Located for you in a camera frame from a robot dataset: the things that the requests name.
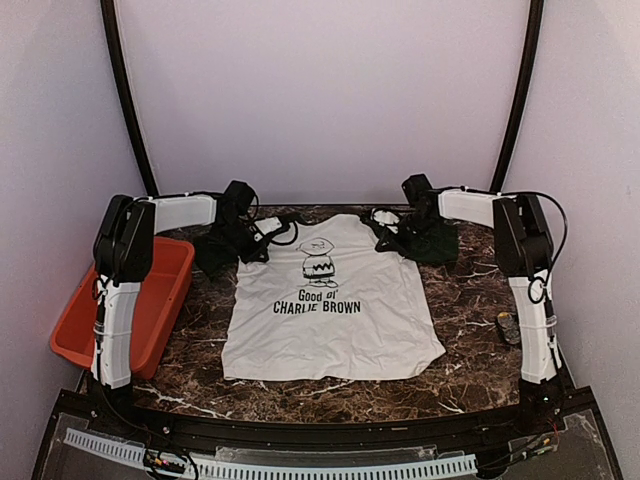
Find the white green Charlie Brown shirt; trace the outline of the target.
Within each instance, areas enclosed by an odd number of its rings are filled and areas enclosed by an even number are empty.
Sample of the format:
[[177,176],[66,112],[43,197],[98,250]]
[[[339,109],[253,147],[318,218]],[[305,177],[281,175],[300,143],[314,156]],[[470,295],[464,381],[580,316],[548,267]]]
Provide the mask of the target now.
[[264,262],[236,259],[227,379],[410,379],[445,353],[417,264],[378,252],[355,214],[298,225]]

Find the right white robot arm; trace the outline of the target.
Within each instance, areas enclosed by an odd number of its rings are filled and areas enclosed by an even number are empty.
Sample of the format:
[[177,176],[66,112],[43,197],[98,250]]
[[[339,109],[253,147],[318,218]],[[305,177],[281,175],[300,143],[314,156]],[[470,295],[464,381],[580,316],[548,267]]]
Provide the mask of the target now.
[[453,258],[447,220],[492,229],[495,262],[508,279],[516,305],[523,349],[521,378],[529,384],[553,379],[562,363],[551,278],[562,248],[553,245],[540,200],[556,200],[530,191],[435,189],[424,174],[410,176],[402,190],[407,209],[378,207],[361,216],[377,237],[376,250],[396,252],[418,263],[443,263]]

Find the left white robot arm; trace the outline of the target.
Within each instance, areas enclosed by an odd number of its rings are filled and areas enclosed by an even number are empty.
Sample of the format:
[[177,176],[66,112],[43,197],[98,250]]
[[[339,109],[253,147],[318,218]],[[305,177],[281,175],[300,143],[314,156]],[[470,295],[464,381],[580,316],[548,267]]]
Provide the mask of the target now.
[[101,386],[116,390],[131,383],[134,309],[151,271],[158,233],[194,226],[214,227],[243,262],[265,262],[275,238],[296,225],[277,216],[257,220],[258,197],[233,180],[222,193],[111,198],[93,246],[95,261],[95,350],[91,372]]

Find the dark brooch on table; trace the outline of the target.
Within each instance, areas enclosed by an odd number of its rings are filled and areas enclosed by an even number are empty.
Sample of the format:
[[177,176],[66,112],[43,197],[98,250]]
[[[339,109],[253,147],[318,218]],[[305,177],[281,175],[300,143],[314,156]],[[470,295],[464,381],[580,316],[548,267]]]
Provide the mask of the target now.
[[521,343],[520,326],[516,314],[500,312],[495,324],[501,339],[506,344],[517,346]]

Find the red plastic bin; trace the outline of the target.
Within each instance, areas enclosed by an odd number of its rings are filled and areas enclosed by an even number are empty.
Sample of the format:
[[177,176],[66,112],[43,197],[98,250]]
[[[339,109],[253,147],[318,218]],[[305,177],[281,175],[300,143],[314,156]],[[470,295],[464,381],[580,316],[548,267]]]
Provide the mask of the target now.
[[[193,245],[157,237],[153,265],[142,283],[133,319],[130,364],[135,377],[155,375],[192,282]],[[93,298],[97,275],[89,270],[69,301],[50,338],[51,350],[72,364],[90,369],[98,303]]]

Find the right black frame post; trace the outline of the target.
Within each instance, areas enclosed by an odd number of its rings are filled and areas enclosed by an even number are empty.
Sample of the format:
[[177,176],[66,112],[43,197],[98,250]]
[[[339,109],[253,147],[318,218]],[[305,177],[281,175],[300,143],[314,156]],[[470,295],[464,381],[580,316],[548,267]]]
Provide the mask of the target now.
[[513,159],[533,76],[538,43],[542,29],[544,4],[545,2],[543,0],[531,0],[529,2],[527,25],[513,100],[501,148],[489,186],[489,191],[492,193],[499,192],[503,189]]

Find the black frame post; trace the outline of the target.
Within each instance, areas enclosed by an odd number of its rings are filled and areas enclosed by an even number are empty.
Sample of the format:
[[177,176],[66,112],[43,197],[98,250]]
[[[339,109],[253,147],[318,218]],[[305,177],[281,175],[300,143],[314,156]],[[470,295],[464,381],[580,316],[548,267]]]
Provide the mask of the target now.
[[489,186],[489,191],[492,193],[499,192],[503,189],[513,159],[533,76],[538,43],[542,29],[544,4],[545,2],[543,0],[531,0],[529,2],[527,25],[513,100],[501,148]]
[[156,196],[159,194],[159,188],[149,160],[136,107],[134,105],[122,48],[116,12],[116,2],[113,0],[101,0],[100,9],[112,74],[121,112],[133,151],[136,168],[145,193],[150,196]]

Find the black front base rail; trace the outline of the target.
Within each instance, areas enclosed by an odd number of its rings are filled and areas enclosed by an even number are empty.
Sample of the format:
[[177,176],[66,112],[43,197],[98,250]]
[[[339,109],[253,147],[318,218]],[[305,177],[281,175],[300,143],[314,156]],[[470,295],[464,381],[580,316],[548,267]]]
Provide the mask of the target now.
[[524,412],[512,405],[478,413],[364,424],[285,424],[213,419],[130,406],[116,415],[97,396],[60,391],[49,416],[53,433],[70,420],[98,433],[195,454],[219,447],[310,452],[372,451],[434,445],[439,451],[476,453],[503,450],[520,437],[537,436],[553,429],[565,431],[569,418],[586,414],[598,422],[600,411],[590,388],[568,391],[561,411],[530,419],[523,429]]

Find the left black frame post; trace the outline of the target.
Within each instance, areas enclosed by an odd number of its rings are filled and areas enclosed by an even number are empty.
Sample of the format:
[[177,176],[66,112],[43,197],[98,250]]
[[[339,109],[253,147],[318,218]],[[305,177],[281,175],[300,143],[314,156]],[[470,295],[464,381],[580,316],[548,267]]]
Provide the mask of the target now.
[[136,107],[134,105],[122,48],[116,12],[116,2],[113,0],[101,0],[100,9],[112,74],[121,112],[133,151],[136,168],[145,193],[150,196],[156,196],[159,194],[159,188],[149,160]]

